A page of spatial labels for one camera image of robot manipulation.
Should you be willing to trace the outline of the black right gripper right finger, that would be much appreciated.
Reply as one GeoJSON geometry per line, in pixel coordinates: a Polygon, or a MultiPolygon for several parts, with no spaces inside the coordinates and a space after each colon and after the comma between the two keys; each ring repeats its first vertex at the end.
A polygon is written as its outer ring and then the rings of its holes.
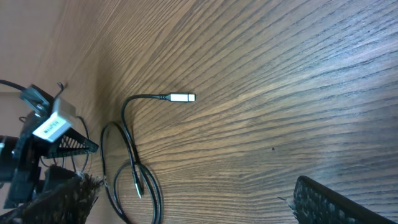
{"type": "Polygon", "coordinates": [[[279,197],[299,223],[395,224],[305,175],[297,178],[293,199],[279,197]]]}

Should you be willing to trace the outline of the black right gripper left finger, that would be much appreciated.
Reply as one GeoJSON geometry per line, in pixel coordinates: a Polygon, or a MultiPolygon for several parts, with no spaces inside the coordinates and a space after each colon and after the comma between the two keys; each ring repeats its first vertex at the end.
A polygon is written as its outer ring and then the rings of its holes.
{"type": "Polygon", "coordinates": [[[78,173],[28,203],[1,215],[6,224],[85,224],[104,180],[78,173]]]}

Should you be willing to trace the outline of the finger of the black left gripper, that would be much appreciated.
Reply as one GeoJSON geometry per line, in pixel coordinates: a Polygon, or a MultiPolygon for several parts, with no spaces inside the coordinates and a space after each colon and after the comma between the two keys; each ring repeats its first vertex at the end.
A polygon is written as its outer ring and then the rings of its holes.
{"type": "Polygon", "coordinates": [[[70,128],[55,142],[50,144],[46,157],[68,157],[92,154],[99,146],[93,141],[70,128]]]}

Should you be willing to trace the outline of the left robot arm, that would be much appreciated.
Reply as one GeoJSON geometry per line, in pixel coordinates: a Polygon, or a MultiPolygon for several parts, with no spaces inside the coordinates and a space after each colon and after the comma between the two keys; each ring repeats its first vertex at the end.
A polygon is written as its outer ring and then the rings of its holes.
{"type": "Polygon", "coordinates": [[[92,154],[98,145],[74,129],[68,130],[54,142],[48,142],[27,132],[17,137],[1,136],[1,182],[10,183],[3,208],[17,208],[40,194],[56,189],[75,173],[66,168],[51,165],[40,178],[40,159],[64,158],[92,154]]]}

